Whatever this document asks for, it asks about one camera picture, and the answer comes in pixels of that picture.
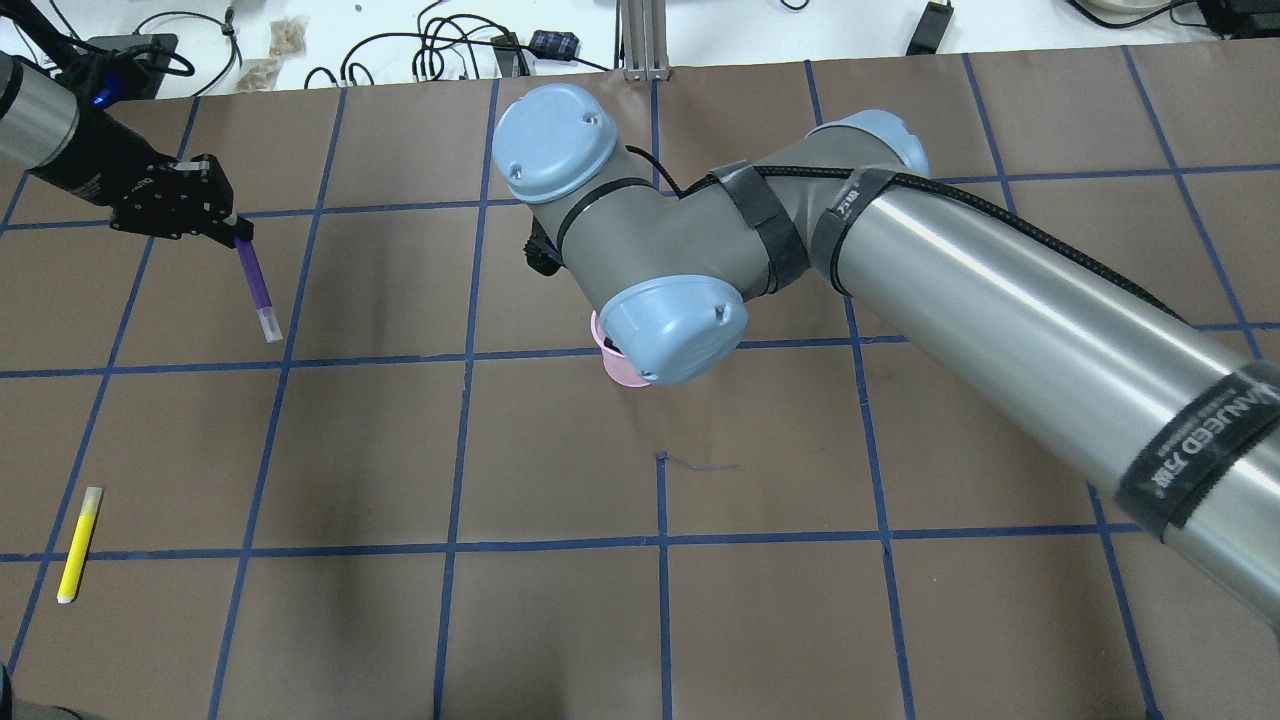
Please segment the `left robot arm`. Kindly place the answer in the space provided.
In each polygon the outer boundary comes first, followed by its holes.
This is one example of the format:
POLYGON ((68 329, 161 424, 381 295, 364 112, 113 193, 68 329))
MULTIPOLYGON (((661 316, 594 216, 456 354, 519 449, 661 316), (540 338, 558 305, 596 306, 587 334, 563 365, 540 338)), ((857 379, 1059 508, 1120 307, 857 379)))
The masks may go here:
POLYGON ((119 232, 179 240, 204 236, 228 249, 253 241, 253 223, 212 154, 177 158, 28 61, 3 55, 3 160, 110 211, 119 232))

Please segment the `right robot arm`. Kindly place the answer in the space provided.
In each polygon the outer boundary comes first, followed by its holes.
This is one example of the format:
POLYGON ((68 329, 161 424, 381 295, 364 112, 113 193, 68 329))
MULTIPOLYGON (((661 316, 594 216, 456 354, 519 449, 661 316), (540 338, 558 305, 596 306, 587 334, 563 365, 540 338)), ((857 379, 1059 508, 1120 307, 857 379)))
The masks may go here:
POLYGON ((1011 214, 931 178, 865 110, 666 197, 585 88, 512 102, 495 172, 646 383, 709 372, 746 304, 808 272, 864 302, 1152 534, 1277 625, 1277 366, 1011 214))

